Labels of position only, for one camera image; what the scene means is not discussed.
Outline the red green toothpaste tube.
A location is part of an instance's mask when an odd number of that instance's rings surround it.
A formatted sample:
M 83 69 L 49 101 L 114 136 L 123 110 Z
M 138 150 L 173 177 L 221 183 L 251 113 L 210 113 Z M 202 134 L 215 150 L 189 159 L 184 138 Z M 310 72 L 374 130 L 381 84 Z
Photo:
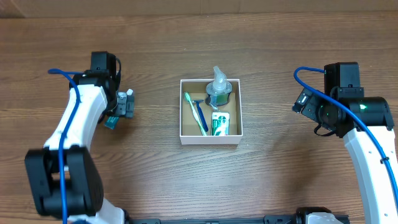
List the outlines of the red green toothpaste tube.
M 106 122 L 104 124 L 109 129 L 115 129 L 119 119 L 122 118 L 122 117 L 114 116 L 114 110 L 115 109 L 113 109 L 112 112 L 108 115 L 108 119 L 106 120 Z

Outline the green white toothbrush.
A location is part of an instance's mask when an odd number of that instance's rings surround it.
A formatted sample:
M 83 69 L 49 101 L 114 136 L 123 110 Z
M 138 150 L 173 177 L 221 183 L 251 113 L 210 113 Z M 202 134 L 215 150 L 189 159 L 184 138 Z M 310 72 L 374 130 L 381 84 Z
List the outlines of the green white toothbrush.
M 204 127 L 203 127 L 203 125 L 202 125 L 202 123 L 200 121 L 200 118 L 199 118 L 199 115 L 198 115 L 197 111 L 194 108 L 194 105 L 192 103 L 192 99 L 190 97 L 190 94 L 188 92 L 184 92 L 183 93 L 183 97 L 184 97 L 185 101 L 187 101 L 189 103 L 189 105 L 190 105 L 190 107 L 192 109 L 193 117 L 194 117 L 195 121 L 197 122 L 198 127 L 200 128 L 201 134 L 203 136 L 206 136 L 206 131 L 205 131 L 205 129 L 204 129 Z

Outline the blue disposable razor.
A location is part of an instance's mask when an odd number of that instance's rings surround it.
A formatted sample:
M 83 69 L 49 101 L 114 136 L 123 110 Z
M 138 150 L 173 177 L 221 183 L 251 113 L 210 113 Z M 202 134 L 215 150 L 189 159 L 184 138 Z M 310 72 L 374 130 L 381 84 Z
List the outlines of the blue disposable razor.
M 204 117 L 203 111 L 202 111 L 202 109 L 200 107 L 200 103 L 204 102 L 204 100 L 193 100 L 193 102 L 197 106 L 197 111 L 198 111 L 198 114 L 199 114 L 199 117 L 200 117 L 200 120 L 201 120 L 201 124 L 202 124 L 205 132 L 207 133 L 208 132 L 208 126 L 207 126 L 206 119 Z

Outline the clear soap pump bottle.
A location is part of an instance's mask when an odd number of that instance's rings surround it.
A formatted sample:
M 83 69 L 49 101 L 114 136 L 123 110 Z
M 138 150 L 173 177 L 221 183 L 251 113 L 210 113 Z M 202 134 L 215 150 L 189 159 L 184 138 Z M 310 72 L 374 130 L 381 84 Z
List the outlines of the clear soap pump bottle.
M 229 96 L 233 90 L 232 84 L 227 81 L 226 75 L 218 66 L 213 67 L 214 80 L 207 84 L 205 103 L 209 106 L 223 106 L 229 103 Z

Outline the green white packet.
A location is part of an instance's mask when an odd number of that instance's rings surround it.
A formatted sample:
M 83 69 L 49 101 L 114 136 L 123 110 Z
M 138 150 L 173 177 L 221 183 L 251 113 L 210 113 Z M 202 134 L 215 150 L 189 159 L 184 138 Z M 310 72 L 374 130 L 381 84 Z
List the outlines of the green white packet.
M 213 109 L 211 115 L 211 135 L 212 136 L 228 136 L 230 114 L 220 110 L 215 105 L 210 105 Z

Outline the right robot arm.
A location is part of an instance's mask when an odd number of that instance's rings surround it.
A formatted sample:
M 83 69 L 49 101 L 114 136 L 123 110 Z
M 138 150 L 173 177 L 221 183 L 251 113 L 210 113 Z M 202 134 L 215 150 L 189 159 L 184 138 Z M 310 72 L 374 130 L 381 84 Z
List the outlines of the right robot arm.
M 394 122 L 384 98 L 365 97 L 361 87 L 333 87 L 329 96 L 351 110 L 370 130 L 383 148 L 379 153 L 368 134 L 347 112 L 308 89 L 299 94 L 292 110 L 301 113 L 337 135 L 353 161 L 363 201 L 366 223 L 397 223 L 397 205 L 385 167 L 390 163 L 397 174 Z

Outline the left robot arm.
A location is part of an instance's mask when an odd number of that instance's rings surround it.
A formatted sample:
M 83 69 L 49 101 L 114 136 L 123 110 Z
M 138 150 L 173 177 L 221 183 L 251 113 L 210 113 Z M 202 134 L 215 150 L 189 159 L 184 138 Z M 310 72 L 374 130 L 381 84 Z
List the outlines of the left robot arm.
M 70 96 L 54 133 L 24 159 L 38 214 L 64 223 L 129 223 L 128 212 L 105 199 L 90 156 L 98 121 L 118 105 L 121 72 L 52 68 L 48 73 L 68 79 Z

